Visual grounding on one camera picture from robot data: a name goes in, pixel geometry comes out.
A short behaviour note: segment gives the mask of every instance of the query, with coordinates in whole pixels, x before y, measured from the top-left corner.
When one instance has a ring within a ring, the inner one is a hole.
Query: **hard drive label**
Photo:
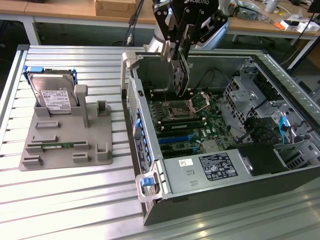
[[[203,171],[209,181],[238,176],[226,152],[199,157]]]
[[[44,102],[48,110],[70,110],[70,101],[67,91],[42,90]]]

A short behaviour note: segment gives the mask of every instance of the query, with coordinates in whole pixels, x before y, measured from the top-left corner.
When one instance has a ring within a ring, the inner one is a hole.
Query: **metal handle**
[[[162,196],[161,190],[157,194],[153,194],[153,195],[144,195],[143,194],[141,180],[144,178],[153,178],[153,181],[156,182],[155,177],[154,177],[154,173],[152,171],[136,176],[135,185],[136,185],[136,189],[137,189],[137,193],[138,193],[138,199],[140,200],[140,202],[147,203],[147,202],[151,202],[153,200],[161,198],[161,196]]]

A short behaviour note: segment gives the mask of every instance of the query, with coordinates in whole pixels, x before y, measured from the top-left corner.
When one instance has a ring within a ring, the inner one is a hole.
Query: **green circuit board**
[[[204,92],[194,92],[193,96],[184,100],[148,100],[165,159],[223,151],[235,144],[215,96]]]

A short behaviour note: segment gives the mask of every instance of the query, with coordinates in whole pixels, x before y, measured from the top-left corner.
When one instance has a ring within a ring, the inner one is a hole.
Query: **robotiq logo text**
[[[210,1],[209,0],[185,0],[185,4],[187,3],[196,3],[196,4],[206,4],[209,5]]]

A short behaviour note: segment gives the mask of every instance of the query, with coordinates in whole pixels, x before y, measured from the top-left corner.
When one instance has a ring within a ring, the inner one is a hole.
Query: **hard drive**
[[[51,114],[71,113],[71,107],[78,105],[74,89],[77,74],[74,70],[52,70],[31,67],[25,71],[35,95],[38,107],[45,107]]]

